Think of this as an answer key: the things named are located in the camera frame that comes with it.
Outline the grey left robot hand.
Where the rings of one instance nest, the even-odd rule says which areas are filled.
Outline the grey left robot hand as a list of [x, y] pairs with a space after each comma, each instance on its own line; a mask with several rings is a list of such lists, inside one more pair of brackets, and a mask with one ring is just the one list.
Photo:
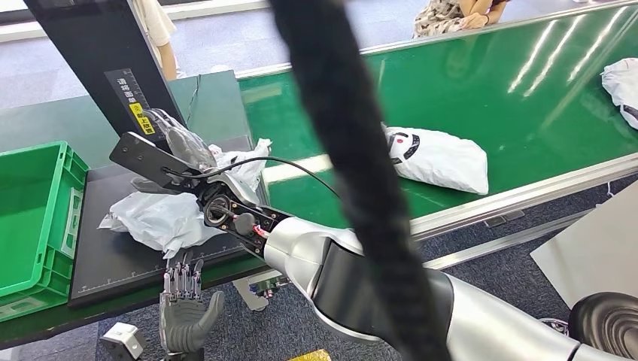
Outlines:
[[159, 338], [165, 360], [203, 360], [204, 344], [223, 313], [225, 293], [206, 302], [202, 292], [202, 259], [193, 252], [169, 259], [159, 295]]

